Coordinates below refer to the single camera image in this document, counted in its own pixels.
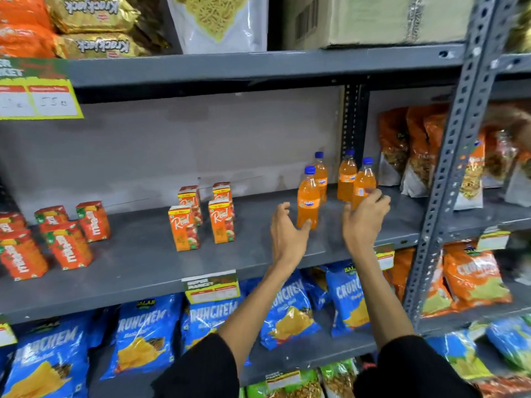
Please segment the red orange snack packet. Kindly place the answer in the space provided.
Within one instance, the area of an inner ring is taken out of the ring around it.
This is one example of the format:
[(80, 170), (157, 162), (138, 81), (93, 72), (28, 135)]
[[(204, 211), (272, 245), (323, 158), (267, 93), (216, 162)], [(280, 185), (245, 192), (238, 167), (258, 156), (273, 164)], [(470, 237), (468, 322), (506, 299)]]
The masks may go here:
[(530, 398), (531, 376), (495, 376), (473, 382), (483, 398)]

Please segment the yellow green shelf price label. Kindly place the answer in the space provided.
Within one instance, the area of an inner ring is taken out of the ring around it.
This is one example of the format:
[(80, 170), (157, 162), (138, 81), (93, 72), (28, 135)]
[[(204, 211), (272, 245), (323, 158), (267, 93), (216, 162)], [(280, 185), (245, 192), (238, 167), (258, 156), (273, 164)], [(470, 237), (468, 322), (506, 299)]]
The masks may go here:
[(506, 249), (510, 235), (511, 231), (498, 226), (487, 227), (478, 238), (476, 250), (485, 252)]
[(380, 269), (382, 271), (389, 270), (394, 267), (395, 259), (395, 244), (388, 243), (374, 247), (374, 252), (378, 260)]
[(205, 275), (182, 278), (190, 305), (216, 302), (241, 296), (240, 284), (235, 269)]
[(0, 323), (0, 348), (17, 344), (17, 336), (9, 323)]
[(275, 372), (266, 376), (266, 384), (269, 392), (297, 385), (302, 381), (300, 370), (292, 370), (285, 373)]

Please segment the row of blue snack packets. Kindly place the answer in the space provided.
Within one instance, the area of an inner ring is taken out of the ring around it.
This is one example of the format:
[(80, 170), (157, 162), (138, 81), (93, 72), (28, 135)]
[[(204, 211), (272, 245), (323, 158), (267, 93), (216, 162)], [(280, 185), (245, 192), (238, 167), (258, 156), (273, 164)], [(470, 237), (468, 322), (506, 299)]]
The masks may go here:
[[(89, 398), (90, 350), (106, 343), (110, 356), (102, 361), (105, 370), (97, 380), (161, 373), (216, 332), (260, 280), (240, 281), (240, 297), (199, 303), (189, 313), (180, 293), (18, 325), (18, 343), (0, 349), (0, 398)], [(318, 310), (309, 328), (282, 344), (259, 336), (241, 385), (375, 350), (368, 325), (336, 334), (333, 317), (331, 308)]]

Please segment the red mango drink carton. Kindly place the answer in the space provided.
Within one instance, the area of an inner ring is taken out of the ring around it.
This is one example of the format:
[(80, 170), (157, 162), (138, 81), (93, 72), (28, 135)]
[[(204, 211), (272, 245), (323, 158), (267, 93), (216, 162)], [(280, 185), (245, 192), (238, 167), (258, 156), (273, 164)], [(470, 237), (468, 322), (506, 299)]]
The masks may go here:
[(88, 267), (93, 262), (93, 253), (76, 221), (40, 224), (38, 228), (63, 271)]
[(87, 242), (109, 240), (110, 223), (101, 200), (87, 201), (76, 206), (78, 222)]
[(18, 212), (0, 213), (0, 234), (24, 231), (28, 228), (23, 214)]
[(14, 281), (40, 278), (49, 269), (28, 229), (0, 234), (0, 262)]
[(41, 208), (34, 212), (38, 225), (57, 225), (68, 222), (69, 216), (63, 205)]

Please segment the blue green snack packet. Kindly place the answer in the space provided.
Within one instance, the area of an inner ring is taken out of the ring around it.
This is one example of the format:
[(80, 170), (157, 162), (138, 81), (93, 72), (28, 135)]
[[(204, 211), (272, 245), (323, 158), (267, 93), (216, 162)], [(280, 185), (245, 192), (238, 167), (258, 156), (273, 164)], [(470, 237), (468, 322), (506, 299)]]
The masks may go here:
[(467, 331), (431, 336), (426, 341), (464, 380), (475, 381), (494, 376), (478, 357), (476, 343)]
[(493, 321), (485, 333), (512, 370), (531, 374), (531, 326), (524, 318)]

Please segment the person's left forearm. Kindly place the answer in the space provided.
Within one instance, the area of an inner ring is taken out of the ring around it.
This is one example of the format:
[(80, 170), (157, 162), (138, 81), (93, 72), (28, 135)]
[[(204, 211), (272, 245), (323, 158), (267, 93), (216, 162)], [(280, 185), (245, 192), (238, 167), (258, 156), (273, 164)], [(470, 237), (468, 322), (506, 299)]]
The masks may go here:
[(294, 272), (302, 256), (282, 253), (261, 282), (219, 328), (218, 335), (232, 353), (239, 373), (249, 356), (278, 292)]

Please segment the large yellow green price tag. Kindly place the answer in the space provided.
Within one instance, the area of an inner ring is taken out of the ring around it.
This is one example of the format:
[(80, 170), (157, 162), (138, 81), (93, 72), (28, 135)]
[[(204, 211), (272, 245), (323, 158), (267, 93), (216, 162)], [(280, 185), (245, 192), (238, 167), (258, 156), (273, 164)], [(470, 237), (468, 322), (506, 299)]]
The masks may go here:
[(0, 58), (0, 120), (83, 118), (67, 60)]

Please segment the orange juice carton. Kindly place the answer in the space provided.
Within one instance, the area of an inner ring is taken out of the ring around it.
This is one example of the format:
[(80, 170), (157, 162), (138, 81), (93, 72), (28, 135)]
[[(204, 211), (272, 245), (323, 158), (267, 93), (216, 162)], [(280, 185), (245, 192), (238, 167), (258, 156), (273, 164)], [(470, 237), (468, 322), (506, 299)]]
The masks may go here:
[(178, 252), (197, 250), (201, 243), (197, 233), (196, 217), (191, 205), (169, 207), (171, 233)]
[(203, 214), (201, 211), (201, 196), (198, 185), (183, 186), (178, 191), (179, 205), (189, 205), (196, 220), (197, 226), (203, 225)]
[(233, 196), (230, 182), (217, 182), (212, 186), (213, 200), (228, 200), (230, 203), (231, 216), (235, 217)]
[(233, 203), (226, 198), (210, 200), (208, 211), (214, 242), (222, 244), (235, 241)]

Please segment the orange soda bottle blue cap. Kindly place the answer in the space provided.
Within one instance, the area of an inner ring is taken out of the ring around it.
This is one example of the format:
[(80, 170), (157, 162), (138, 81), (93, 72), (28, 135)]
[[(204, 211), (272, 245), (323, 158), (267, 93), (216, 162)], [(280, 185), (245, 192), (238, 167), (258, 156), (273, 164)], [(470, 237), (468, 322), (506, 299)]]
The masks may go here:
[(349, 202), (353, 197), (354, 181), (358, 172), (354, 154), (355, 149), (348, 149), (338, 170), (337, 198), (343, 202)]
[(310, 230), (317, 227), (321, 203), (320, 188), (315, 180), (315, 166), (304, 169), (304, 178), (297, 192), (297, 226), (310, 221)]
[(352, 197), (352, 209), (356, 209), (362, 201), (377, 187), (376, 178), (373, 172), (374, 160), (365, 157), (362, 160), (362, 167), (356, 174)]
[(320, 191), (320, 203), (323, 205), (327, 201), (327, 187), (328, 187), (328, 169), (324, 165), (324, 153), (317, 151), (315, 157), (315, 181)]

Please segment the white noodle snack packet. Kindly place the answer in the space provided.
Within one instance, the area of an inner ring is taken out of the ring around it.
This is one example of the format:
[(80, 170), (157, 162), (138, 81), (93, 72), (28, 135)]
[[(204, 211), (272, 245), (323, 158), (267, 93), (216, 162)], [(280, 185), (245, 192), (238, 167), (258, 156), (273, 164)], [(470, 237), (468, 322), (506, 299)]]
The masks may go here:
[(166, 0), (182, 54), (268, 49), (269, 0)]

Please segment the orange biscuit packet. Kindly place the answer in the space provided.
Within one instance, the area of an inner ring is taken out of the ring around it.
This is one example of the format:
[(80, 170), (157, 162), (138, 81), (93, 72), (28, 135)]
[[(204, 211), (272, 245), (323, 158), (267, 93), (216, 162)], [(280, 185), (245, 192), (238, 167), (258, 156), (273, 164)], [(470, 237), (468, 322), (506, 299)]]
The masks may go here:
[(0, 25), (0, 58), (56, 58), (55, 34), (38, 25)]
[(32, 25), (53, 30), (45, 0), (0, 0), (0, 25)]

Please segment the person's left black sleeve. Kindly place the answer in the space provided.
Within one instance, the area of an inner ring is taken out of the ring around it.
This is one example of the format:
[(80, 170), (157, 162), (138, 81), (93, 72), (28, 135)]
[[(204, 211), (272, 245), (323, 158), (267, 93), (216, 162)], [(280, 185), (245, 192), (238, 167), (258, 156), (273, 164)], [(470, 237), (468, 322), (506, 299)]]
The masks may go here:
[(151, 383), (153, 398), (238, 398), (240, 382), (225, 341), (210, 334)]

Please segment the person's right hand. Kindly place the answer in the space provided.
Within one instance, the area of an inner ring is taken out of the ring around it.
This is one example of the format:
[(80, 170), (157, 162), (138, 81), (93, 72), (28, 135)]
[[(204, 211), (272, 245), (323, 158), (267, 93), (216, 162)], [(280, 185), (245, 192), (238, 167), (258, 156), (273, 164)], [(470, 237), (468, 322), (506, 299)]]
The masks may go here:
[(376, 237), (389, 213), (391, 198), (374, 189), (355, 209), (355, 223), (342, 223), (342, 236), (353, 259), (374, 253)]

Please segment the person's left hand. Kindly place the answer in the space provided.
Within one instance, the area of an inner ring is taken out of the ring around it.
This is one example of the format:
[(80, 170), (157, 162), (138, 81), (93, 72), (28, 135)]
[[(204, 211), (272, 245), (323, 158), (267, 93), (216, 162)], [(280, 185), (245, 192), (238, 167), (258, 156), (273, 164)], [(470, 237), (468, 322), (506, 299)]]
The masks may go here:
[(289, 217), (289, 207), (287, 201), (277, 206), (271, 219), (270, 233), (274, 264), (291, 273), (306, 253), (308, 241), (298, 239), (300, 228), (296, 228)]

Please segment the orange clear namkeen packet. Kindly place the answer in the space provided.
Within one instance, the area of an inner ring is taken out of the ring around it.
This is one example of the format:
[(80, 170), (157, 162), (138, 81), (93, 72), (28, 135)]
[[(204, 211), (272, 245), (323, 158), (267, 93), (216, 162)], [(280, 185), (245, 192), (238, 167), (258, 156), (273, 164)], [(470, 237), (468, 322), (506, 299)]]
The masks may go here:
[[(430, 151), (430, 180), (431, 185), (435, 172), (436, 161), (442, 142), (442, 135), (446, 124), (446, 114), (433, 114), (423, 119), (428, 136)], [(464, 178), (459, 188), (454, 210), (462, 211), (483, 207), (482, 175), (485, 168), (485, 130), (481, 129), (474, 143), (468, 159)]]
[(512, 205), (531, 207), (530, 152), (519, 152), (514, 159), (504, 185), (503, 200)]
[(500, 188), (517, 155), (517, 148), (514, 147), (509, 132), (504, 128), (488, 126), (485, 135), (485, 167), (482, 184), (484, 188)]
[(410, 106), (406, 112), (409, 134), (409, 155), (402, 175), (400, 191), (411, 198), (428, 195), (432, 174), (432, 158), (424, 119), (429, 116), (447, 113), (448, 103), (435, 103), (426, 106)]
[(377, 117), (381, 146), (378, 168), (380, 186), (400, 185), (409, 156), (409, 133), (406, 115), (408, 107), (381, 112)]

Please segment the gold biscuit packet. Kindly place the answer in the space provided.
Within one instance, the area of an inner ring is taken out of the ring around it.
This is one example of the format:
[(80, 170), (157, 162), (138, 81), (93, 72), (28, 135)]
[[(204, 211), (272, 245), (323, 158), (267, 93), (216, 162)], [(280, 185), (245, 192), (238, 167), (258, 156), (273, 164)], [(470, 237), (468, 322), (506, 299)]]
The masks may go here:
[(141, 13), (126, 0), (45, 0), (62, 34), (129, 32)]
[(121, 32), (79, 33), (54, 36), (54, 50), (62, 59), (146, 57), (150, 52)]

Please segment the grey metal shelving rack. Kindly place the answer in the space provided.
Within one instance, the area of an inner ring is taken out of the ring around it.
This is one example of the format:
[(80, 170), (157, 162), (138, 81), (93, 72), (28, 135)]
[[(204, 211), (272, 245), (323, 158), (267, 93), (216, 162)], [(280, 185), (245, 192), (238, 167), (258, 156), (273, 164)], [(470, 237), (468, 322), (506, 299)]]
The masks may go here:
[[(509, 305), (474, 308), (472, 317), (456, 313), (421, 319), (421, 298), (427, 293), (428, 271), (434, 267), (435, 247), (452, 239), (468, 238), (493, 224), (479, 214), (459, 214), (461, 233), (452, 230), (455, 217), (450, 207), (464, 175), (466, 152), (472, 133), (492, 94), (499, 74), (515, 69), (531, 73), (531, 54), (503, 54), (513, 26), (518, 0), (477, 0), (470, 18), (469, 39), (458, 44), (386, 46), (342, 50), (275, 51), (263, 53), (196, 54), (99, 60), (0, 59), (0, 107), (21, 92), (13, 86), (70, 79), (84, 107), (113, 103), (168, 100), (236, 92), (259, 92), (288, 88), (344, 85), (346, 113), (342, 140), (362, 147), (361, 127), (366, 125), (367, 93), (387, 88), (442, 86), (449, 77), (429, 79), (428, 74), (449, 67), (455, 82), (451, 117), (437, 166), (435, 190), (428, 200), (415, 202), (392, 190), (391, 215), (383, 223), (376, 247), (420, 246), (419, 259), (410, 273), (406, 307), (426, 335), (446, 334), (472, 321), (495, 320), (531, 310), (531, 290), (516, 283), (516, 301)], [(0, 275), (0, 322), (10, 325), (57, 317), (78, 311), (113, 306), (142, 297), (176, 293), (183, 279), (234, 269), (241, 279), (258, 277), (270, 263), (267, 221), (282, 197), (296, 197), (293, 187), (236, 197), (241, 208), (237, 223), (240, 238), (229, 247), (216, 245), (208, 236), (193, 254), (178, 253), (163, 226), (163, 208), (110, 214), (113, 236), (96, 243), (96, 258), (88, 270), (50, 269), (34, 281), (15, 281)]]

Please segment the person's right forearm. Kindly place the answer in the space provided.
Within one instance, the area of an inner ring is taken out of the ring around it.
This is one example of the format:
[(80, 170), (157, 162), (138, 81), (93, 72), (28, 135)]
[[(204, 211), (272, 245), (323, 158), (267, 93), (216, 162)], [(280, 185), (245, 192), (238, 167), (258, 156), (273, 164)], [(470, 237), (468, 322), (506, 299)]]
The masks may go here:
[(414, 335), (414, 326), (385, 279), (372, 247), (355, 242), (349, 251), (361, 282), (377, 350), (395, 339)]

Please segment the brown cardboard box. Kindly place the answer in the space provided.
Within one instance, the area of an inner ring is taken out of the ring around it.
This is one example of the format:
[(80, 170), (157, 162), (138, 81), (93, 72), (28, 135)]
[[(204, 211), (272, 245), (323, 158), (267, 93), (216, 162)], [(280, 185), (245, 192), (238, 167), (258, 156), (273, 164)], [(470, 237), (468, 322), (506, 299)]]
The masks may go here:
[(453, 43), (475, 0), (284, 0), (282, 48)]

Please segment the person's black sleeve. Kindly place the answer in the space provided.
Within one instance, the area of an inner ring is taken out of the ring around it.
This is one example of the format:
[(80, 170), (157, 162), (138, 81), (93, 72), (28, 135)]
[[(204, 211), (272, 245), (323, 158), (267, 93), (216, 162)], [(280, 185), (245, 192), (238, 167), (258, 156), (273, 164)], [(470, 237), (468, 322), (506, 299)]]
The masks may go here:
[(353, 385), (355, 398), (482, 398), (422, 337), (407, 335), (385, 344), (375, 367)]
[(151, 383), (153, 398), (238, 398), (240, 382), (225, 341), (210, 334)]

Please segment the person's right black sleeve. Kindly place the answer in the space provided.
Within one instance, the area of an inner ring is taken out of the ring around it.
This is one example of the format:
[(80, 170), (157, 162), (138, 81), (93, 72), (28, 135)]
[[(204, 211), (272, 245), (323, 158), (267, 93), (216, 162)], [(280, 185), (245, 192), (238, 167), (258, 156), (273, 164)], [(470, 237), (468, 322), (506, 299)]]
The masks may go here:
[(355, 398), (482, 398), (422, 337), (407, 335), (385, 344), (375, 367), (353, 385)]

